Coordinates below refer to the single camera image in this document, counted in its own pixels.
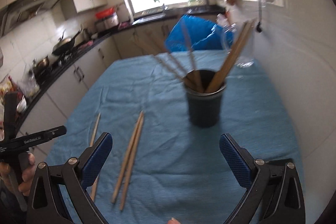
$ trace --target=metal screw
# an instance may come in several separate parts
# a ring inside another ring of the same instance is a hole
[[[288,168],[290,168],[290,169],[294,169],[294,168],[295,168],[295,165],[294,165],[294,163],[292,163],[292,162],[287,163],[287,166],[288,166]]]
[[[255,163],[258,164],[258,165],[264,165],[265,161],[263,159],[256,159]]]
[[[39,167],[39,169],[45,168],[45,162],[40,162],[38,167]]]
[[[77,162],[76,158],[71,158],[70,160],[68,160],[69,164],[75,164]]]

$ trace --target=kitchen counter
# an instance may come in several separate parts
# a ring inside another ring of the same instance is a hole
[[[219,14],[224,13],[225,9],[223,7],[217,5],[206,5],[206,6],[195,6],[195,7],[186,7],[186,8],[177,8],[172,10],[166,10],[164,12],[155,13],[151,15],[145,15],[143,17],[137,18],[136,21],[131,25],[122,30],[118,30],[116,27],[105,30],[98,34],[98,38],[94,40],[91,46],[83,48],[82,50],[73,54],[73,56],[64,63],[61,67],[53,70],[48,78],[44,81],[42,85],[40,85],[40,91],[28,101],[27,109],[18,117],[16,120],[16,132],[19,131],[20,127],[24,123],[25,119],[28,117],[30,111],[36,105],[38,100],[46,93],[46,91],[52,86],[53,83],[69,68],[71,67],[77,60],[79,60],[84,54],[92,50],[94,47],[103,42],[106,38],[116,33],[120,33],[140,25],[146,25],[153,22],[157,22],[160,20],[167,20],[172,18],[180,17],[184,14],[187,15],[200,15],[200,14]]]

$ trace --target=table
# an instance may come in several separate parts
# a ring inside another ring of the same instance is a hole
[[[186,52],[175,56],[191,70]],[[168,61],[166,54],[161,57]],[[195,57],[198,68],[218,70],[224,53],[197,51]],[[116,205],[110,198],[141,110],[145,112],[142,136],[120,212],[121,192]],[[78,157],[89,146],[99,112],[96,139],[102,132],[111,133],[113,148],[100,173],[95,203],[110,224],[164,224],[171,217],[182,224],[223,223],[245,192],[219,150],[223,133],[230,133],[255,158],[293,158],[303,184],[293,127],[258,63],[231,71],[220,122],[200,129],[188,120],[182,84],[151,56],[117,61],[68,119],[68,132],[55,142],[47,157],[49,165]],[[80,223],[64,187],[62,193],[74,222]]]

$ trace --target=range hood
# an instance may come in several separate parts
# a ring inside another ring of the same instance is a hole
[[[0,37],[21,23],[53,8],[60,0],[17,0],[0,15]]]

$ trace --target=wooden stick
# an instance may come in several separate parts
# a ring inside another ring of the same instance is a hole
[[[90,147],[95,143],[95,137],[96,137],[96,133],[97,133],[99,119],[100,119],[100,112],[98,114],[98,117],[97,117],[97,120],[96,120],[96,124],[94,125],[93,134],[92,134],[91,142],[90,142]]]
[[[202,82],[201,82],[201,74],[200,71],[197,70],[196,68],[196,63],[195,63],[195,58],[194,58],[194,54],[193,54],[193,49],[192,49],[192,44],[191,44],[191,40],[190,40],[190,36],[187,30],[187,27],[185,26],[185,22],[184,20],[181,21],[181,26],[182,26],[182,32],[184,35],[184,40],[185,40],[185,44],[188,47],[188,53],[189,53],[189,58],[190,58],[190,62],[191,62],[191,66],[193,69],[193,76],[194,76],[194,82],[196,83],[196,91],[203,93],[204,89],[202,86]]]
[[[177,67],[178,67],[178,68],[179,68],[185,75],[188,74],[187,70],[181,65],[181,63],[175,58],[175,56],[173,56],[173,55],[171,54],[171,52],[170,52],[167,48],[162,47],[160,44],[158,44],[158,43],[155,41],[155,39],[153,39],[152,34],[151,34],[149,31],[146,31],[145,33],[146,33],[147,37],[152,41],[152,43],[154,43],[156,46],[158,46],[159,49],[160,49],[161,51],[163,51],[163,52],[167,52],[167,53],[168,53],[169,58],[176,64],[176,66],[177,66]]]
[[[134,145],[133,145],[133,148],[132,148],[131,156],[130,156],[130,159],[129,159],[128,165],[127,165],[125,184],[124,184],[123,193],[122,193],[122,196],[121,196],[120,211],[122,211],[124,209],[124,206],[125,206],[128,185],[129,185],[129,182],[130,182],[130,179],[131,179],[131,174],[132,174],[132,169],[133,169],[133,165],[134,165],[135,155],[137,154],[137,147],[138,147],[138,144],[139,144],[139,139],[140,139],[142,125],[143,125],[143,116],[144,115],[142,113],[140,123],[139,123],[139,127],[137,128],[137,132],[136,132],[135,141],[134,141]]]
[[[253,29],[253,24],[254,24],[254,20],[244,23],[243,29],[239,35],[239,38],[232,46],[230,53],[226,57],[223,65],[221,66],[221,69],[218,72],[216,72],[215,76],[213,77],[209,86],[207,87],[205,93],[213,93],[213,92],[216,92],[220,88],[220,86],[224,82],[224,79],[230,72],[232,66],[235,64],[239,54],[244,48],[246,44],[246,40],[250,36],[251,30]]]
[[[153,57],[156,59],[156,61],[158,61],[159,63],[161,63],[164,67],[166,67],[166,69],[168,71],[170,71],[171,73],[173,73],[175,75],[175,77],[177,79],[179,79],[181,82],[184,82],[185,85],[192,89],[192,90],[196,90],[196,86],[194,85],[193,82],[191,82],[188,78],[183,78],[182,76],[179,75],[179,73],[174,70],[170,65],[168,65],[165,61],[163,61],[160,57],[156,56],[153,54],[153,49],[150,45],[144,43],[143,41],[140,41],[139,37],[135,36],[134,38],[134,42],[135,44],[137,44],[140,48],[144,49],[146,52],[148,52],[149,54],[152,54]]]
[[[121,187],[121,183],[122,183],[123,178],[124,178],[126,166],[127,166],[130,154],[131,154],[132,147],[134,145],[135,135],[137,134],[137,130],[138,130],[140,120],[141,120],[142,117],[143,117],[143,111],[140,112],[140,115],[138,117],[138,120],[137,120],[137,122],[135,124],[135,127],[134,127],[134,130],[133,130],[131,139],[129,140],[128,147],[127,147],[127,150],[126,150],[126,153],[125,153],[125,156],[124,156],[124,160],[123,160],[123,163],[121,165],[121,169],[120,169],[119,177],[118,177],[118,180],[117,180],[117,184],[115,185],[114,192],[113,192],[113,195],[112,195],[112,198],[111,198],[112,203],[115,203],[116,200],[117,200],[117,196],[118,196],[118,193],[119,193],[119,190],[120,190],[120,187]]]
[[[99,124],[99,119],[100,119],[100,112],[98,114],[97,120],[96,120],[96,124],[94,125],[94,129],[93,129],[93,134],[91,137],[91,142],[90,142],[90,147],[94,144],[95,142],[95,137],[96,137],[96,133],[97,133],[97,128],[98,128],[98,124]],[[91,194],[90,197],[92,199],[92,201],[95,201],[95,197],[96,197],[96,192],[97,192],[97,184],[98,184],[98,176],[96,177],[93,186],[91,188]]]
[[[95,202],[95,198],[96,198],[97,185],[98,185],[98,176],[97,176],[96,180],[94,181],[93,186],[91,188],[90,198],[92,199],[93,202]]]

